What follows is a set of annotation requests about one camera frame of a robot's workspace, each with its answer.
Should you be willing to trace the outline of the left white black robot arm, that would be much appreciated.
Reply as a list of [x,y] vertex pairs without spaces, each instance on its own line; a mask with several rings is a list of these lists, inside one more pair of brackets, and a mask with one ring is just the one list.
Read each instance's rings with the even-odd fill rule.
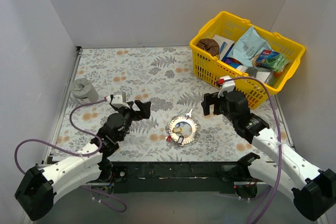
[[15,199],[30,220],[36,221],[45,216],[54,203],[64,195],[87,182],[106,182],[112,170],[108,161],[130,132],[132,122],[146,120],[151,116],[151,102],[135,100],[116,101],[117,96],[105,97],[115,113],[109,115],[105,124],[93,135],[92,140],[78,152],[65,150],[68,157],[44,168],[36,166],[24,171],[18,162],[19,143],[14,151],[14,161],[24,177],[20,182]]

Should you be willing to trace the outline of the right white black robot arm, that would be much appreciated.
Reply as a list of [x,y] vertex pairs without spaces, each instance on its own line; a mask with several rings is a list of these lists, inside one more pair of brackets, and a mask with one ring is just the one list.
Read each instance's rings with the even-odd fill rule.
[[242,180],[257,178],[267,183],[292,200],[296,209],[310,221],[318,220],[335,205],[335,172],[318,168],[279,141],[280,135],[251,113],[241,92],[206,93],[201,105],[204,115],[209,115],[212,105],[215,115],[225,116],[240,137],[277,164],[272,168],[259,158],[240,163],[237,173]]

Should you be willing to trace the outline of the yellow key tag with key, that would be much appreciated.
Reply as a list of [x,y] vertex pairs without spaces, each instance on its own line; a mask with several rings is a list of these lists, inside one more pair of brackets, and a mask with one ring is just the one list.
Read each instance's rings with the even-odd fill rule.
[[172,130],[173,133],[181,133],[182,132],[182,128],[181,127],[176,127]]

